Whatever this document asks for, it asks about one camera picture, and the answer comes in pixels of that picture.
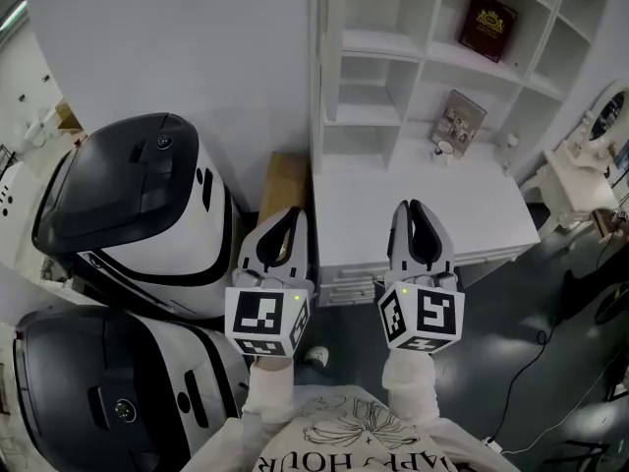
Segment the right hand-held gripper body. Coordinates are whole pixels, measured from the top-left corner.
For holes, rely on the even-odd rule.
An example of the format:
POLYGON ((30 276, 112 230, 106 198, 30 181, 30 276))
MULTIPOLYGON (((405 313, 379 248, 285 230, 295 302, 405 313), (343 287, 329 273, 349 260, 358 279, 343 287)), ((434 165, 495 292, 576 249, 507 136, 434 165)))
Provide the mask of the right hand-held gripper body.
POLYGON ((463 333, 465 295, 451 271, 407 275, 390 269, 377 308, 391 350, 436 353, 463 333))

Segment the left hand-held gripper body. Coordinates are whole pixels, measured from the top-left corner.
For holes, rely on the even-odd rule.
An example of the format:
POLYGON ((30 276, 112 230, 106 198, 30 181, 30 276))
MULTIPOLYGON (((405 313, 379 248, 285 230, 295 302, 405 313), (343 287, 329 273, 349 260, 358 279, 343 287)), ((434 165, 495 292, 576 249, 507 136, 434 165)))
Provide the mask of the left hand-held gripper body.
POLYGON ((238 268, 225 291, 225 335, 247 356, 292 358, 310 320, 313 283, 238 268))

